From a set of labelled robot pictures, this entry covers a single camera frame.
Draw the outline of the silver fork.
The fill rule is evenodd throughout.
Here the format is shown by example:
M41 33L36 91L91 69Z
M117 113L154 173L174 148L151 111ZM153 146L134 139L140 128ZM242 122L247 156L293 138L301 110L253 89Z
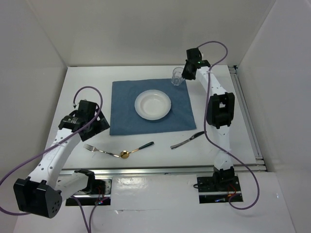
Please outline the silver fork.
M104 150L99 150L95 146L92 146L92 145L89 145L89 144L84 144L83 147L86 150L91 151L91 152L101 152L101 153L108 154L108 155L113 156L113 157L120 157L119 155L116 155L116 154L113 154L113 153L110 153L110 152L107 152L107 151L104 151Z

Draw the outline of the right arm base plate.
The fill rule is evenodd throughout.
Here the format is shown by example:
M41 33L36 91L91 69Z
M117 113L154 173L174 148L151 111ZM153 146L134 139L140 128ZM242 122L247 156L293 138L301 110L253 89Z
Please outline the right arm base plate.
M212 177L197 177L197 183L193 185L198 190L200 204L225 203L232 197L232 202L243 202L239 178L225 183L214 183Z

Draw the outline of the silver table knife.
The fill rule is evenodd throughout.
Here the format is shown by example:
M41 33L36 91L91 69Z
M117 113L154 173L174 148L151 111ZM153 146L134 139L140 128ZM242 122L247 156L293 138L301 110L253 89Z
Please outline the silver table knife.
M178 147L180 147L180 146L182 146L182 145L184 145L184 144L186 144L186 143L188 143L188 142L198 138L199 136L201 136L203 134L204 134L204 131L197 132L194 135L192 135L189 139L187 139L187 140L185 140L183 142L180 142L178 144L170 146L170 149L174 150L174 149L176 149L176 148L178 148Z

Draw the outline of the blue cloth napkin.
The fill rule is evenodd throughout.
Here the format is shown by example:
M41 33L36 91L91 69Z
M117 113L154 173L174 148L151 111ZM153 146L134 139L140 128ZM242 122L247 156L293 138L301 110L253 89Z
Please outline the blue cloth napkin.
M137 135L195 130L186 83L170 79L112 83L110 135Z

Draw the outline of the clear drinking glass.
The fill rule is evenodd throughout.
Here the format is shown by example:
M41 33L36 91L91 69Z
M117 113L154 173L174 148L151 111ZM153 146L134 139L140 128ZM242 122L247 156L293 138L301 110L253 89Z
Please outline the clear drinking glass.
M183 68L182 67L176 67L174 70L173 70L173 73L172 73L172 79L171 79L171 82L173 85L180 85L184 79L182 77L182 72L183 72Z

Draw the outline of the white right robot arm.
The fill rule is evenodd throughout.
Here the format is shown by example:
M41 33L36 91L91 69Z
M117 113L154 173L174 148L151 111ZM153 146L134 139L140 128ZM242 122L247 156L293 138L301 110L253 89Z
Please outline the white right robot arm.
M212 129L213 142L219 151L216 154L213 175L209 182L198 182L197 188L226 191L234 181L235 172L229 156L229 127L234 117L235 96L227 92L209 70L198 48L186 50L187 59L182 72L186 80L198 79L208 94L206 122Z

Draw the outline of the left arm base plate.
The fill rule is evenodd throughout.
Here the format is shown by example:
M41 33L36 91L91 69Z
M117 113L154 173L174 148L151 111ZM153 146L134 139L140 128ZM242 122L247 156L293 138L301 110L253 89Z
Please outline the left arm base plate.
M109 206L111 204L112 179L104 178L95 180L94 187L90 193L78 191L73 196L77 198L82 206Z

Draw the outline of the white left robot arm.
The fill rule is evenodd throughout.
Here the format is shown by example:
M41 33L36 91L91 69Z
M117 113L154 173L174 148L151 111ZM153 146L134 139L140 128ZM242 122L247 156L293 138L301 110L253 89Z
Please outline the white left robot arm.
M26 179L17 179L13 190L20 211L53 218L63 201L78 191L90 194L102 184L94 172L79 168L61 179L63 169L73 149L80 143L103 132L110 126L96 103L81 100L78 108L65 116L56 137L38 166Z

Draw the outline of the white round plate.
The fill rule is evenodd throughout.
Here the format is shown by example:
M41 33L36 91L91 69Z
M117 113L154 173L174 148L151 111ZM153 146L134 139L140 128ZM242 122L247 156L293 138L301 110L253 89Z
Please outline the white round plate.
M136 113L145 120L159 120L171 109L171 99L160 90L147 90L140 93L134 103Z

